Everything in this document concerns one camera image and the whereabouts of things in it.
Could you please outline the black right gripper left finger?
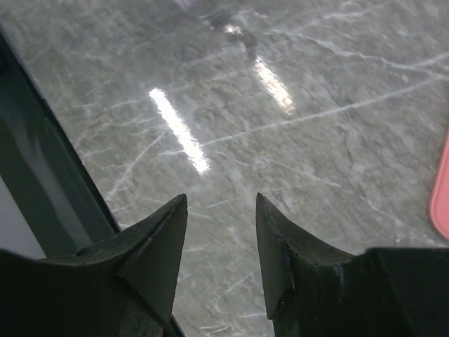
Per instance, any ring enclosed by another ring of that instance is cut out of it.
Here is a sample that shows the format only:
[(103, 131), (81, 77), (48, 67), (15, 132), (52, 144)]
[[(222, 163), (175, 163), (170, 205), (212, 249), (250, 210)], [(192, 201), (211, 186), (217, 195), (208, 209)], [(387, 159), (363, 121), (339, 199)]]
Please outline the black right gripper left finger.
[(2, 336), (181, 336), (172, 309), (187, 227), (179, 194), (71, 256), (1, 252)]

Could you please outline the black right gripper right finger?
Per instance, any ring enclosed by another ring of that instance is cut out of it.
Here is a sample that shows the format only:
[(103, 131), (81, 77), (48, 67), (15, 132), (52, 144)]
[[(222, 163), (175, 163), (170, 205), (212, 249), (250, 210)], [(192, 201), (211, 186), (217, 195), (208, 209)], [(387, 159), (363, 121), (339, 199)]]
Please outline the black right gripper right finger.
[(351, 255), (294, 224), (259, 194), (257, 248), (277, 336), (447, 336), (448, 250)]

